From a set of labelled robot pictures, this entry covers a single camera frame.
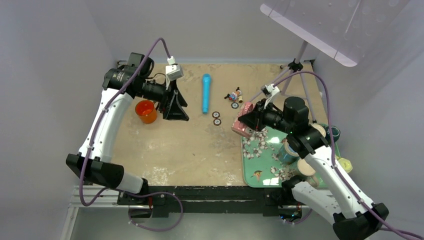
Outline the orange mug black handle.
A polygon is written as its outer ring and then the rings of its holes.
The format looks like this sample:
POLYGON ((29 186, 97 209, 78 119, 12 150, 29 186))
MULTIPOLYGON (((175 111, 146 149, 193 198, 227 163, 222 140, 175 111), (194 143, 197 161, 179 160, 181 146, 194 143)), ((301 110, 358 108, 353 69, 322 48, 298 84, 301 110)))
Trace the orange mug black handle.
POLYGON ((142 100, 135 106, 135 113, 144 124, 152 124, 157 120, 155 104, 150 100, 142 100))

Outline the pink mug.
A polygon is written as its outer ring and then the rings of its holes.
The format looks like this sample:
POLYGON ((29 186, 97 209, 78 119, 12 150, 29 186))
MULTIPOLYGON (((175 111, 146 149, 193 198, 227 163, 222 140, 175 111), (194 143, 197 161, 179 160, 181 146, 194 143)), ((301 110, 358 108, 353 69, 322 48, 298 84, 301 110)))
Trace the pink mug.
POLYGON ((245 123, 238 120, 238 118, 245 114, 250 113, 254 109, 254 107, 255 107, 255 104, 249 101, 245 102, 242 105, 236 119, 234 120, 231 126, 231 130, 233 132, 235 132, 236 134, 244 138, 250 138, 252 136, 254 131, 251 128, 249 128, 245 123))

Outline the cream mug blue pattern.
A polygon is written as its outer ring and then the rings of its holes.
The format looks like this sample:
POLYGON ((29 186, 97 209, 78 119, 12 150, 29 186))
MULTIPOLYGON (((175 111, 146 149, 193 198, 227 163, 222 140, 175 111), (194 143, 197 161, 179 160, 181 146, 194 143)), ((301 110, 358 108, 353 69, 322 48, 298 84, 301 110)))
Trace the cream mug blue pattern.
POLYGON ((318 131, 319 131, 319 133, 320 133, 323 137, 326 137, 327 133, 326 133, 325 128, 324 128, 322 125, 317 124, 317 123, 313 123, 313 124, 311 124, 311 126, 312 126, 313 128, 315 128, 316 130, 318 130, 318 131))

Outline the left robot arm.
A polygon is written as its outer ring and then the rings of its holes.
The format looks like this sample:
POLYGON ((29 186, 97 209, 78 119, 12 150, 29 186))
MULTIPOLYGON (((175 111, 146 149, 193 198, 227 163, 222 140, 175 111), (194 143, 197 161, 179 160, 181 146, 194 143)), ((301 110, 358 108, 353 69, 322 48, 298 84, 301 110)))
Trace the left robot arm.
POLYGON ((154 61, 140 53, 132 52, 125 65, 111 68, 104 75, 100 105, 88 136, 78 152, 66 158, 66 165, 84 181, 129 192, 130 199, 138 205, 149 199, 149 191, 145 188, 147 180, 112 163, 113 147, 124 115, 135 97, 157 103, 165 120, 190 119, 184 111, 188 104, 177 87, 183 70, 173 56, 167 63, 165 83, 148 79, 154 61))

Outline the blue mug yellow inside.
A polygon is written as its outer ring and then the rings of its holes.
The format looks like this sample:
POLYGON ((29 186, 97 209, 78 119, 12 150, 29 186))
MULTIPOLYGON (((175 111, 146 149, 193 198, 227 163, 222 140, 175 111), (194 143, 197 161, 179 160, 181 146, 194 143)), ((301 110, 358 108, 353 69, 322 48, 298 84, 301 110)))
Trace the blue mug yellow inside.
POLYGON ((278 150, 277 159, 286 165, 290 165, 299 159, 299 154, 295 152, 285 139, 282 142, 281 148, 278 150))

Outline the dark green mug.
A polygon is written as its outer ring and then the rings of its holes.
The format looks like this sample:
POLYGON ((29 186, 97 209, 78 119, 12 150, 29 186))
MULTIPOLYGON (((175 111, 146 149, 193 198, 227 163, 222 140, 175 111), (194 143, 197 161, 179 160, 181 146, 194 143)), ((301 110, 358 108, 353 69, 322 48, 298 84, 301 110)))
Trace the dark green mug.
POLYGON ((332 137, 333 141, 336 143, 340 139, 341 131, 338 127, 332 125, 331 127, 328 127, 327 129, 327 136, 329 140, 331 138, 331 134, 333 136, 332 137))

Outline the cream floral mug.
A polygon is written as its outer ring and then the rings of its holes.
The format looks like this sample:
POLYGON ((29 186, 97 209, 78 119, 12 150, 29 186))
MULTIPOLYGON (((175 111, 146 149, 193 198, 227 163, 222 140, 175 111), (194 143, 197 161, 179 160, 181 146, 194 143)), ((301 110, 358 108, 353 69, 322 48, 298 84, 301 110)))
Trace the cream floral mug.
POLYGON ((312 186, 317 188, 320 184, 319 179, 316 177, 316 171, 306 162, 305 159, 299 159, 297 161, 297 171, 298 173, 305 177, 307 182, 312 186))

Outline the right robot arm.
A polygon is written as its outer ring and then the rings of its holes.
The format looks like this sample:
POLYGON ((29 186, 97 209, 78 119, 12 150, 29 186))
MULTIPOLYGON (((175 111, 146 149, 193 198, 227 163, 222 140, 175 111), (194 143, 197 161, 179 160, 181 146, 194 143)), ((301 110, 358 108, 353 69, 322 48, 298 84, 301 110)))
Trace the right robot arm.
POLYGON ((332 195, 294 176, 281 185, 284 202, 308 205, 332 225, 340 240, 365 240, 381 229, 388 208, 374 203, 338 165, 328 141, 309 123, 309 109, 302 98, 286 98, 282 110, 262 99, 248 106, 245 113, 240 112, 232 125, 233 131, 243 137, 265 127, 286 134, 289 146, 321 176, 332 195))

